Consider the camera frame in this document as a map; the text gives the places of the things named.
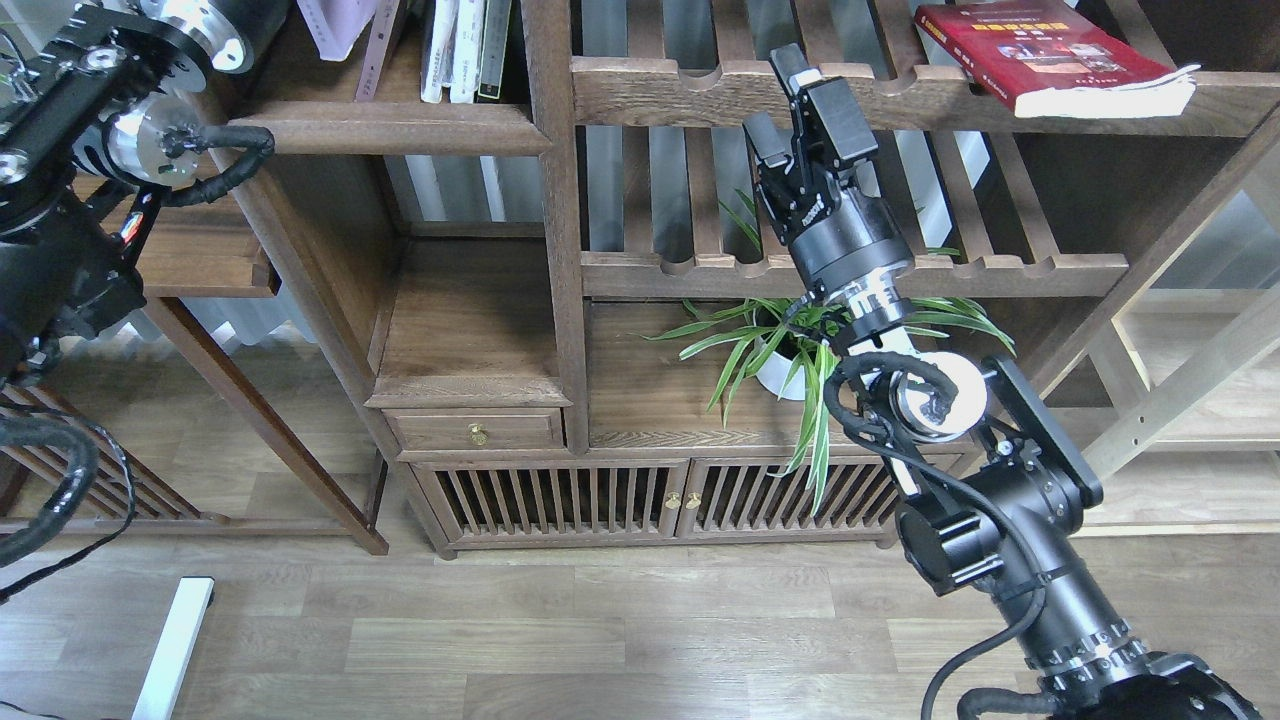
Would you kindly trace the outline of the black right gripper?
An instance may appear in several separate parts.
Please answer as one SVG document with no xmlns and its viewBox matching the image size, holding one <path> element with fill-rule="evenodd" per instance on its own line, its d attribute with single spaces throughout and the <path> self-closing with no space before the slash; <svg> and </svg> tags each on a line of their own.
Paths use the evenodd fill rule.
<svg viewBox="0 0 1280 720">
<path fill-rule="evenodd" d="M 799 44 L 769 51 L 788 99 L 785 142 L 768 111 L 742 128 L 758 169 L 756 191 L 806 290 L 836 296 L 850 284 L 895 274 L 913 258 L 883 199 L 858 184 L 856 168 L 878 143 L 844 78 L 824 78 Z"/>
</svg>

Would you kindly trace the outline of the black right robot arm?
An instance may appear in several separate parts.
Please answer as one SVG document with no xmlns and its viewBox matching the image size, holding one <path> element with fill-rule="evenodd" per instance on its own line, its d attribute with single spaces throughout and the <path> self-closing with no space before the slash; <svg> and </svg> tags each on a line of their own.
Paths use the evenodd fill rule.
<svg viewBox="0 0 1280 720">
<path fill-rule="evenodd" d="M 796 44 L 771 65 L 794 133 L 764 111 L 744 129 L 756 192 L 806 290 L 797 305 L 820 313 L 795 332 L 837 357 L 810 387 L 897 482 L 906 560 L 937 594 L 987 593 L 1007 624 L 936 673 L 922 716 L 960 666 L 1015 639 L 1039 689 L 970 689 L 960 719 L 1257 719 L 1202 659 L 1148 650 L 1108 602 L 1069 541 L 1103 498 L 1100 478 L 1012 360 L 913 346 L 913 306 L 895 284 L 911 252 L 884 201 L 858 184 L 877 142 L 852 91 Z"/>
</svg>

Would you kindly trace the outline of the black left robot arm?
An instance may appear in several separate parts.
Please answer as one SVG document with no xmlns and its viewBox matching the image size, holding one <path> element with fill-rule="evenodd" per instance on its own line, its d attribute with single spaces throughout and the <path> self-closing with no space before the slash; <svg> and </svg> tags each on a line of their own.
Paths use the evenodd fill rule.
<svg viewBox="0 0 1280 720">
<path fill-rule="evenodd" d="M 3 109 L 3 383 L 35 384 L 65 336 L 145 305 L 137 261 L 164 208 L 215 202 L 274 154 L 269 129 L 214 126 L 178 97 L 242 74 L 285 1 L 86 1 Z"/>
</svg>

